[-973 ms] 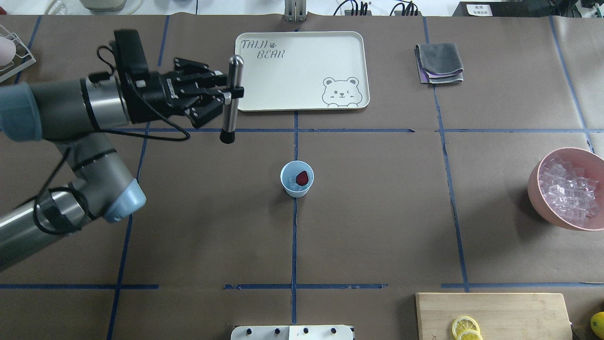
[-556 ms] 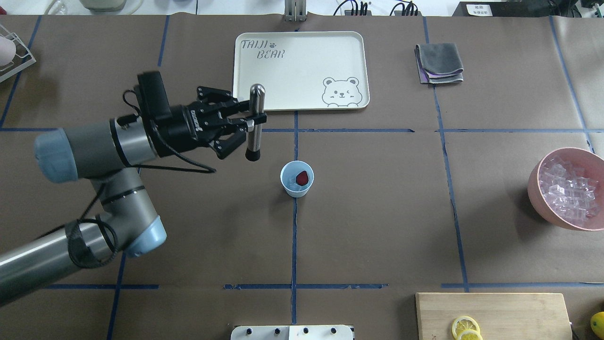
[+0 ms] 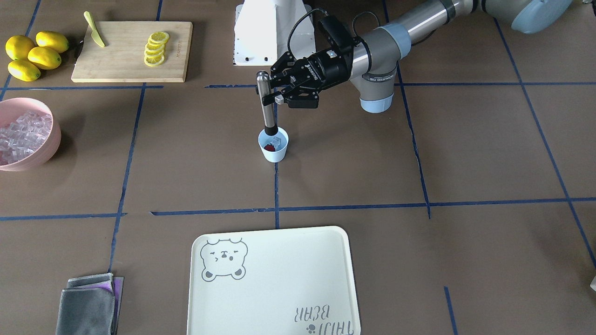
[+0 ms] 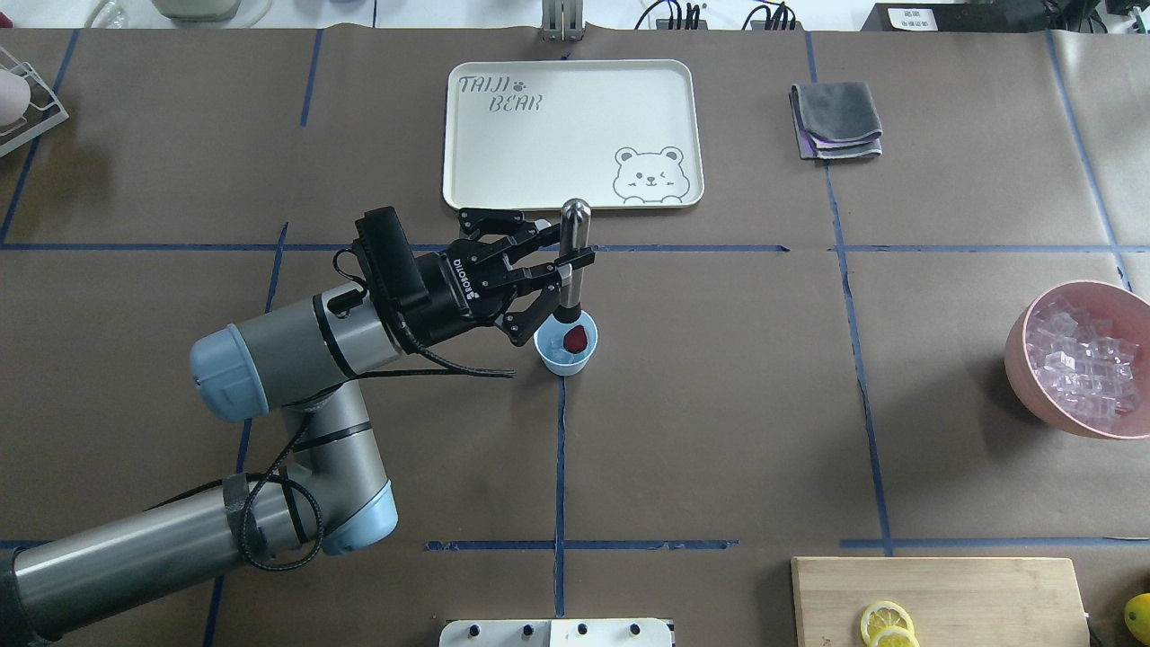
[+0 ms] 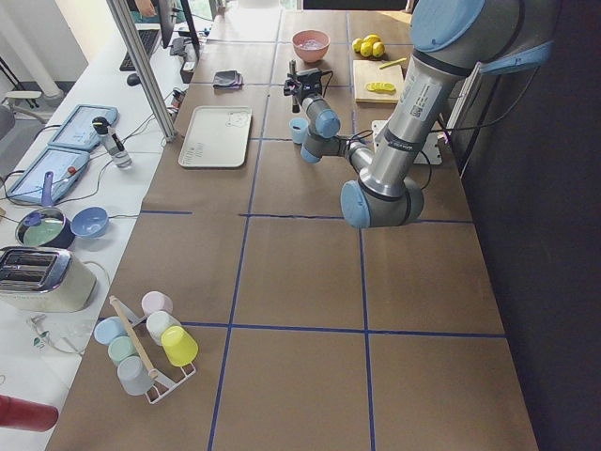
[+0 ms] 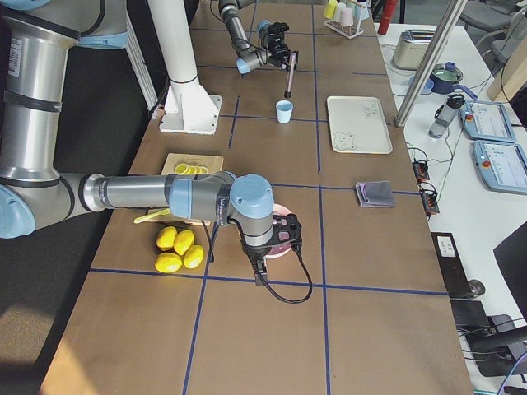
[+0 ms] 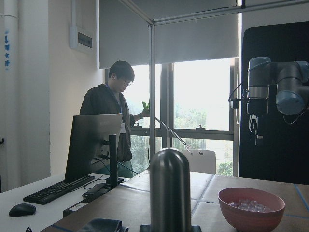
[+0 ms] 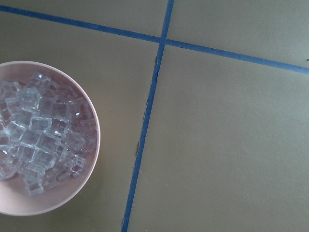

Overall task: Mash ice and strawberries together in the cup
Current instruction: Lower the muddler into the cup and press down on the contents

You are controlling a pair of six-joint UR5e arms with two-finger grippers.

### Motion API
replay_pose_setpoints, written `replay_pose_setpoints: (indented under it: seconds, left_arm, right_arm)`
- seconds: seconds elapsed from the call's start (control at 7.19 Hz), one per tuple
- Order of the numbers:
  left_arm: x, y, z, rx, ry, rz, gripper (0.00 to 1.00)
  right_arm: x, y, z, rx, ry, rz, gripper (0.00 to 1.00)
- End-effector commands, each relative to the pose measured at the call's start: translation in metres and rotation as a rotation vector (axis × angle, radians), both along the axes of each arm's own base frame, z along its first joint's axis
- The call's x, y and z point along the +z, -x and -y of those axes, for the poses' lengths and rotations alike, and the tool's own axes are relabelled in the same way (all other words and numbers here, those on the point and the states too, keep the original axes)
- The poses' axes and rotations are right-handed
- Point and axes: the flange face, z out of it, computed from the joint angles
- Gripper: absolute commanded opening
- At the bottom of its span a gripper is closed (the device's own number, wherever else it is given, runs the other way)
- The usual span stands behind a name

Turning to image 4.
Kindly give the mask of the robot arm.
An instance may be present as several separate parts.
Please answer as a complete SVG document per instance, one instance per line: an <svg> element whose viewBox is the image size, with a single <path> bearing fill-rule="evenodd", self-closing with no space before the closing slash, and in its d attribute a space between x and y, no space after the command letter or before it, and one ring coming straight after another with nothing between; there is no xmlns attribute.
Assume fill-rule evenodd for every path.
<svg viewBox="0 0 1150 647"><path fill-rule="evenodd" d="M328 286L348 218L305 238L304 222L113 216L77 224L14 208L3 216L3 550L110 523L243 468L284 442L279 422L229 423L194 393L187 351ZM526 487L535 524L560 517L570 431L567 388L532 352L480 328L443 344L467 365L518 378L373 378L365 390L397 476L392 539L291 573L241 568L66 632L66 646L434 644L463 616L578 617L572 542L500 531L439 542L416 531L427 496L460 468Z"/></svg>

